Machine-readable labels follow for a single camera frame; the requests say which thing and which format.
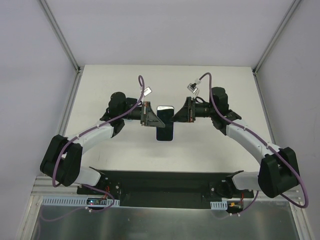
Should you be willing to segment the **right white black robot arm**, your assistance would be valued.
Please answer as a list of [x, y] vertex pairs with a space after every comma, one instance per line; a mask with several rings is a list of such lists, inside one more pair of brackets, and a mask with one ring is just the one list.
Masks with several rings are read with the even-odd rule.
[[210, 118], [217, 130], [238, 142], [260, 165], [258, 172], [239, 170], [228, 175], [222, 185], [227, 198], [237, 197], [243, 190], [261, 191], [275, 198], [299, 184], [295, 152], [289, 147], [262, 143], [250, 133], [241, 116], [229, 108], [224, 88], [213, 87], [213, 99], [208, 102], [198, 97], [196, 84], [190, 84], [188, 89], [194, 96], [186, 98], [183, 107], [173, 116], [173, 122], [193, 123], [197, 118]]

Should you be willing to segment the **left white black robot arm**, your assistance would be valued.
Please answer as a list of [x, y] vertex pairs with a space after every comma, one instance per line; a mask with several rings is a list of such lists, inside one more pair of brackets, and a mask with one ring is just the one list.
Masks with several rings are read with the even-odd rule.
[[115, 92], [110, 97], [104, 115], [95, 125], [69, 137], [58, 134], [51, 139], [40, 164], [40, 171], [51, 177], [56, 186], [85, 184], [94, 194], [102, 194], [106, 183], [101, 179], [101, 173], [82, 166], [82, 156], [100, 142], [118, 135], [125, 126], [125, 120], [140, 121], [144, 127], [165, 127], [153, 112], [150, 102]]

